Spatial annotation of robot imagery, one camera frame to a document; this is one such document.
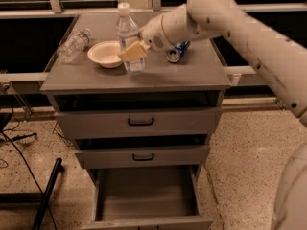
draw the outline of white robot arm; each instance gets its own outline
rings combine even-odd
[[[234,0],[187,0],[153,18],[142,37],[153,51],[223,36],[307,126],[307,50],[242,11]]]
[[[243,12],[234,0],[188,0],[152,19],[142,32],[154,51],[198,38],[223,36],[307,127],[307,50]],[[307,226],[307,145],[280,180],[271,230]]]

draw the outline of plastic water bottle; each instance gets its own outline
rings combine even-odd
[[[119,19],[116,30],[122,50],[129,47],[133,42],[140,40],[140,30],[137,23],[130,16],[130,5],[120,3],[118,5]],[[138,75],[144,71],[145,59],[124,62],[128,74]]]
[[[57,53],[64,63],[72,63],[89,44],[91,32],[85,29],[70,36],[57,50]]]

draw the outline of bottle cap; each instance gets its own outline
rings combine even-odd
[[[120,3],[118,4],[118,13],[121,16],[128,16],[130,14],[130,5],[129,3]]]
[[[85,35],[87,35],[88,37],[90,37],[90,36],[92,35],[92,33],[90,32],[90,30],[89,30],[88,28],[85,28],[85,29],[83,30],[83,33],[84,33]]]

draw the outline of gray drawer cabinet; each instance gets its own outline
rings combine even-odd
[[[154,15],[134,13],[141,26]],[[89,28],[93,43],[116,39],[116,19],[82,14],[73,31]],[[96,188],[83,229],[209,229],[196,183],[228,87],[210,41],[193,42],[179,64],[149,53],[135,77],[123,66],[103,69],[86,52],[75,64],[57,59],[40,91]]]

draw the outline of cable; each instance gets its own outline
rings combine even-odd
[[[3,138],[4,139],[0,138],[0,147],[2,146],[2,144],[4,144],[6,142],[6,138],[5,137],[3,137]],[[9,163],[6,160],[0,158],[0,169],[5,169],[8,166],[9,166]]]
[[[7,94],[7,90],[8,90],[9,88],[10,88],[9,86],[7,86],[6,88],[4,88],[3,94],[4,94],[5,96],[8,95],[8,94]],[[3,132],[4,132],[4,131],[15,131],[15,130],[20,126],[20,121],[19,121],[19,120],[16,118],[16,116],[15,116],[15,112],[14,112],[14,109],[13,109],[13,104],[12,104],[12,100],[11,100],[11,99],[10,99],[10,104],[11,104],[11,109],[12,109],[12,116],[13,116],[13,118],[17,121],[17,125],[16,125],[15,127],[13,127],[13,128],[4,129]]]
[[[22,158],[23,161],[25,162],[25,164],[26,164],[26,166],[27,166],[27,168],[28,168],[28,171],[29,171],[30,174],[31,174],[32,179],[34,180],[35,184],[36,184],[37,187],[39,188],[39,191],[40,191],[42,194],[44,194],[43,191],[42,191],[42,189],[40,188],[40,186],[39,186],[37,180],[35,179],[35,176],[34,176],[32,170],[31,170],[31,168],[30,168],[30,166],[29,166],[29,164],[28,164],[26,158],[24,157],[24,155],[22,154],[22,152],[20,151],[20,149],[19,149],[19,148],[17,147],[17,145],[13,142],[13,140],[11,140],[10,137],[7,136],[3,131],[1,132],[1,134],[2,134],[2,135],[5,137],[5,139],[8,140],[8,141],[14,146],[14,148],[17,150],[17,152],[19,153],[19,155],[21,156],[21,158]],[[49,213],[50,213],[51,220],[52,220],[52,222],[53,222],[53,224],[54,224],[54,228],[55,228],[55,230],[57,230],[56,222],[55,222],[54,216],[53,216],[53,214],[52,214],[52,212],[51,212],[51,209],[50,209],[49,205],[48,205],[48,211],[49,211]]]
[[[7,140],[7,138],[6,137],[4,137],[4,135],[1,133],[1,135],[3,136],[3,139],[2,138],[0,138],[0,143],[1,142],[5,142],[6,140]]]
[[[15,142],[15,141],[18,141],[18,140],[21,140],[21,139],[25,139],[25,138],[28,138],[28,137],[31,137],[31,136],[37,137],[37,133],[34,132],[32,134],[17,135],[17,136],[12,137],[11,140]]]

